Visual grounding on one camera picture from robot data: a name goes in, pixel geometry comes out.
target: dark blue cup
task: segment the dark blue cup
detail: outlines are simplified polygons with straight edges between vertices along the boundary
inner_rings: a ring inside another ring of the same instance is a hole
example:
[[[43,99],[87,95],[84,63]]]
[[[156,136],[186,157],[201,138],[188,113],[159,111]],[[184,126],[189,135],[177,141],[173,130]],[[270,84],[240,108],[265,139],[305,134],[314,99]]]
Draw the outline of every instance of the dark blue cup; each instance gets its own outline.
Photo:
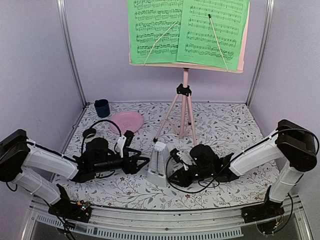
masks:
[[[106,118],[110,115],[109,102],[107,99],[100,99],[94,102],[96,114],[100,118]]]

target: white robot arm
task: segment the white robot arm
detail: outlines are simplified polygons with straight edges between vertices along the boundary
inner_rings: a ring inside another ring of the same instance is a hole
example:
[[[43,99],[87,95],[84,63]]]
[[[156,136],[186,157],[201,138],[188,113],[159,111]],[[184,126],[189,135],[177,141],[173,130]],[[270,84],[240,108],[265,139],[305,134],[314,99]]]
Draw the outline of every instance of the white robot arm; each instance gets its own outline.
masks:
[[[89,128],[89,132],[93,137],[95,129]],[[86,150],[80,157],[73,156],[72,159],[37,144],[27,137],[24,130],[19,129],[0,142],[0,181],[12,182],[39,196],[50,206],[51,214],[88,222],[90,203],[72,203],[62,186],[47,181],[31,168],[58,174],[77,183],[92,180],[97,173],[115,169],[136,174],[149,162],[149,158],[140,156],[141,151],[129,148],[133,136],[130,131],[120,134],[115,148],[117,152],[108,148],[106,139],[97,137],[86,144]]]
[[[319,140],[312,132],[288,120],[281,120],[277,129],[269,136],[235,157],[232,153],[219,158],[209,146],[195,146],[190,151],[195,164],[189,165],[187,170],[181,167],[168,177],[168,182],[181,187],[209,178],[212,179],[211,183],[214,180],[220,183],[230,182],[249,170],[285,157],[287,163],[278,179],[269,187],[264,203],[242,209],[245,222],[254,222],[283,214],[283,200],[303,174],[316,166],[318,151]],[[183,163],[177,150],[171,151],[171,156],[176,162]]]

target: lavender wall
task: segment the lavender wall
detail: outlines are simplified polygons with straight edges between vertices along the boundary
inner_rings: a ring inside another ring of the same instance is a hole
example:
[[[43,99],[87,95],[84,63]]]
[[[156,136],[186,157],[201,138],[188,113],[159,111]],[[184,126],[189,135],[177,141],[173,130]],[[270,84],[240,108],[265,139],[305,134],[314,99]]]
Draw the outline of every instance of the lavender wall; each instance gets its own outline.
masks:
[[[266,0],[251,1],[244,73],[191,69],[194,101],[246,101],[266,4]],[[129,65],[127,0],[68,0],[65,5],[77,67],[89,101],[172,101],[183,80],[182,69]]]
[[[276,128],[279,120],[288,119],[320,138],[320,1],[276,0],[274,9],[250,109],[264,134]],[[319,170],[320,164],[297,186],[314,239],[320,239]]]
[[[22,128],[59,151],[81,112],[57,1],[0,1],[0,140]],[[0,182],[0,239],[21,238],[31,197]]]

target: pink music stand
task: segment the pink music stand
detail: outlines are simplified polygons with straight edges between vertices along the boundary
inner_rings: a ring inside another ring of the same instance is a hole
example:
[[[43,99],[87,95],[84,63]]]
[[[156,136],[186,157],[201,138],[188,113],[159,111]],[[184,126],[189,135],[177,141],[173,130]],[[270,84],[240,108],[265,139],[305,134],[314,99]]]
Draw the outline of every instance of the pink music stand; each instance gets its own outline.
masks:
[[[235,74],[242,74],[244,72],[244,65],[245,65],[245,50],[246,50],[246,43],[247,43],[247,35],[248,35],[248,24],[249,24],[249,12],[250,12],[250,4],[248,8],[248,15],[246,20],[246,25],[243,32],[242,37],[242,45],[241,45],[241,52],[239,56],[239,62],[238,67],[236,71],[229,70],[230,73]],[[133,66],[143,66],[143,64],[133,64],[131,62],[131,54],[129,53],[129,59],[130,59],[130,65]],[[186,62],[175,62],[175,63],[147,63],[145,66],[150,67],[171,67],[171,68],[183,68],[183,83],[180,84],[177,88],[177,94],[175,95],[171,106],[165,115],[161,126],[153,139],[154,142],[158,141],[158,137],[161,133],[162,128],[165,126],[165,123],[168,122],[175,132],[179,135],[179,138],[182,139],[183,136],[185,136],[190,129],[188,126],[185,126],[185,120],[186,120],[186,106],[188,107],[188,125],[191,125],[192,129],[192,136],[193,136],[193,144],[194,146],[197,145],[197,136],[196,136],[196,129],[195,129],[195,119],[194,114],[192,110],[192,101],[191,101],[191,90],[188,85],[189,81],[189,69],[203,69],[203,70],[211,70],[211,71],[219,71],[219,72],[227,72],[227,69],[215,67],[215,66],[207,66],[207,65],[201,65],[201,64],[194,64],[194,63],[186,63]],[[169,115],[174,108],[174,105],[179,97],[179,95],[182,94],[182,110],[181,110],[181,123],[180,123],[180,129],[178,129],[170,120]]]

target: pink dish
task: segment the pink dish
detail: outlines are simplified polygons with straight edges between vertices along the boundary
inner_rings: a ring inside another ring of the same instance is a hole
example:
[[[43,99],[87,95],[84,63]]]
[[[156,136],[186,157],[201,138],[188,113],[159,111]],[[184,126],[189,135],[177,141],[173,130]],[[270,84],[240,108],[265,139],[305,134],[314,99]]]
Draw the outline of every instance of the pink dish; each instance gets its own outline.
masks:
[[[132,132],[138,131],[142,124],[144,123],[144,117],[136,111],[123,111],[114,115],[111,119],[115,124],[117,124],[124,134],[127,130]],[[109,124],[112,132],[118,134],[117,128],[113,124]]]

